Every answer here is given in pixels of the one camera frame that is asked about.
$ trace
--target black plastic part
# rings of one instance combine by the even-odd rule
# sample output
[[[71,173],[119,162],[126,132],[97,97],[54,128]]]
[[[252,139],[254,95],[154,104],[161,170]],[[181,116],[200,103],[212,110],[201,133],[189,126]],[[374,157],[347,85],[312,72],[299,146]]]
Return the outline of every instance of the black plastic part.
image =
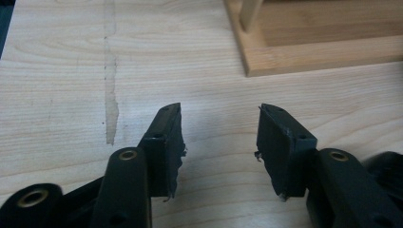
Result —
[[[56,184],[33,184],[12,195],[0,209],[1,228],[55,227],[54,212],[62,197]]]
[[[58,227],[87,228],[104,178],[65,194],[58,206]]]
[[[363,165],[403,212],[403,155],[389,151],[370,158]]]
[[[403,215],[351,154],[317,153],[315,169],[335,212],[333,228],[403,227]]]
[[[14,4],[15,0],[0,0],[0,59],[6,43]]]
[[[335,222],[335,213],[313,168],[310,169],[307,185],[309,193],[306,207],[312,224],[315,228],[332,227]]]
[[[317,138],[284,109],[262,104],[257,146],[256,156],[264,159],[276,194],[284,199],[303,197]]]
[[[89,227],[151,227],[147,166],[141,148],[123,148],[110,156]]]
[[[178,169],[185,155],[181,104],[161,108],[138,147],[147,158],[150,197],[175,197]]]

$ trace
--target wood grain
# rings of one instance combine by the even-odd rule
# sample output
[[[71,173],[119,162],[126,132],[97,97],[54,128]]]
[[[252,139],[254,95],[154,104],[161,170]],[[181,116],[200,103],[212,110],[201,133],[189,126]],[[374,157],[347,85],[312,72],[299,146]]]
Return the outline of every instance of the wood grain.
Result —
[[[263,0],[243,1],[240,9],[240,24],[248,32],[258,17]]]
[[[401,62],[245,78],[222,1],[113,3],[112,145],[105,1],[17,1],[0,62],[0,204],[33,183],[68,192],[102,176],[108,156],[175,102],[189,151],[177,197],[153,200],[154,227],[312,226],[304,199],[281,202],[253,156],[261,103],[288,110],[318,148],[361,160],[402,152]]]
[[[247,76],[403,60],[401,0],[265,1],[247,32],[242,2],[225,0]]]

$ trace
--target wooden board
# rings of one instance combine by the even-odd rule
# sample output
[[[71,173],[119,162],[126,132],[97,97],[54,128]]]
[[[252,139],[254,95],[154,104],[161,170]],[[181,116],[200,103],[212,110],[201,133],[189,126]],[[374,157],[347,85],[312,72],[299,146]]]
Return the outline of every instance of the wooden board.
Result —
[[[247,76],[403,60],[403,1],[264,1],[250,31],[225,0]]]

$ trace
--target wooden table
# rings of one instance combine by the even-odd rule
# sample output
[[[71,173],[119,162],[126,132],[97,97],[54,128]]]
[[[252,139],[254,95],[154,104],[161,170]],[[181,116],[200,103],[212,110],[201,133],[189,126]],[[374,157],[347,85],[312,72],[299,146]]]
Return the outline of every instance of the wooden table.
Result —
[[[102,176],[181,102],[188,154],[154,227],[311,227],[305,199],[281,202],[253,156],[258,106],[365,160],[403,152],[402,88],[401,62],[245,78],[221,0],[19,0],[0,61],[0,204]]]

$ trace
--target black plastic bracket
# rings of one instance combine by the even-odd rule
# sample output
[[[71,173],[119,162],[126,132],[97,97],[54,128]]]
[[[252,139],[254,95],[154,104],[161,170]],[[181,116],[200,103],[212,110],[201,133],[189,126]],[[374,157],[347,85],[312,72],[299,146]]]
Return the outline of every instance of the black plastic bracket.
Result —
[[[401,190],[395,191],[403,181],[401,159],[387,165],[396,171],[393,180],[378,175],[383,183],[394,184],[385,191],[353,155],[333,148],[317,151],[315,136],[284,109],[269,104],[260,109],[257,146],[255,156],[264,159],[282,199],[303,197],[309,189],[307,207],[316,228],[403,227],[403,214],[390,198],[390,193],[401,196]]]
[[[175,196],[184,155],[181,104],[171,104],[137,147],[110,156],[104,177],[64,196],[50,183],[22,189],[1,207],[0,227],[151,227],[150,198]]]
[[[15,0],[0,0],[0,59],[9,32],[12,12],[14,11]]]

